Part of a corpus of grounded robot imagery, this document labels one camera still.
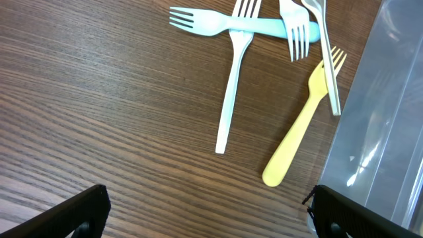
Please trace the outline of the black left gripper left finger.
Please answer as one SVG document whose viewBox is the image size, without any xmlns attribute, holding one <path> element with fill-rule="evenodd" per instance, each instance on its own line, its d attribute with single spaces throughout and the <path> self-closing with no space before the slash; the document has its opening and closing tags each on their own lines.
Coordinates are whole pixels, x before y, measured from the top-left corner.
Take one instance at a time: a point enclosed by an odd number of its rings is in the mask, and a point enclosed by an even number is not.
<svg viewBox="0 0 423 238">
<path fill-rule="evenodd" d="M 111 203 L 105 185 L 96 184 L 1 234 L 2 238 L 101 237 Z"/>
</svg>

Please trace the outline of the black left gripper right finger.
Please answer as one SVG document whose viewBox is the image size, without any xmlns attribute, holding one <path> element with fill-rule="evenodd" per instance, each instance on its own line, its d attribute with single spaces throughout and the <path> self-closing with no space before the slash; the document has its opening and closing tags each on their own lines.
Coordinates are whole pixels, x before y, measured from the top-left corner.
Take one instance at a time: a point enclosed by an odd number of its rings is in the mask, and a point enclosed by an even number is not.
<svg viewBox="0 0 423 238">
<path fill-rule="evenodd" d="M 318 238 L 419 238 L 419 235 L 383 218 L 325 186 L 316 185 L 302 201 Z"/>
</svg>

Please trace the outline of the white fork long handle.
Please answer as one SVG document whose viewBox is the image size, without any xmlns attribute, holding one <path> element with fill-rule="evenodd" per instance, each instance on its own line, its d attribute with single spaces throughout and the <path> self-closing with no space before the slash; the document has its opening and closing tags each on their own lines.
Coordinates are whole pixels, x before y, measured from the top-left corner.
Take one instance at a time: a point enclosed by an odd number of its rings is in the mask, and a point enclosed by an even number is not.
<svg viewBox="0 0 423 238">
<path fill-rule="evenodd" d="M 233 17 L 257 18 L 262 1 L 243 1 L 237 0 L 233 9 Z M 231 119 L 235 105 L 239 72 L 242 58 L 249 44 L 254 37 L 253 32 L 242 30 L 230 30 L 229 36 L 233 45 L 233 63 L 227 82 L 227 88 L 223 100 L 219 127 L 217 131 L 217 141 L 215 152 L 224 154 L 230 131 Z"/>
</svg>

